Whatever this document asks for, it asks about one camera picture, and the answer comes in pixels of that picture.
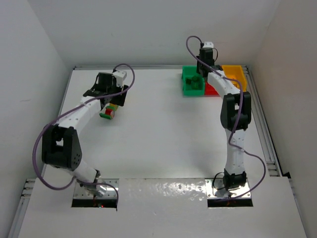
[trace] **orange bin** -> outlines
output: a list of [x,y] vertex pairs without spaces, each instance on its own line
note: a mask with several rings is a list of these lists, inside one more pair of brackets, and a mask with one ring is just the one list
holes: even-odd
[[[244,76],[243,69],[240,65],[222,65],[226,77],[238,80],[242,84],[243,92],[247,91],[247,79]],[[234,86],[240,89],[239,84],[232,82]]]

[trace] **white wall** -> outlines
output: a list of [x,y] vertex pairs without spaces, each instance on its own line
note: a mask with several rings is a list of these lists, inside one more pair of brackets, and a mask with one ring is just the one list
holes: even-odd
[[69,70],[26,0],[0,1],[0,237],[8,235],[32,146],[57,115]]
[[282,0],[253,67],[277,154],[294,181],[309,237],[317,235],[316,12],[316,0]]
[[[214,41],[219,63],[249,64],[279,0],[29,0],[70,65],[189,64],[191,34]],[[191,44],[198,49],[197,42]]]

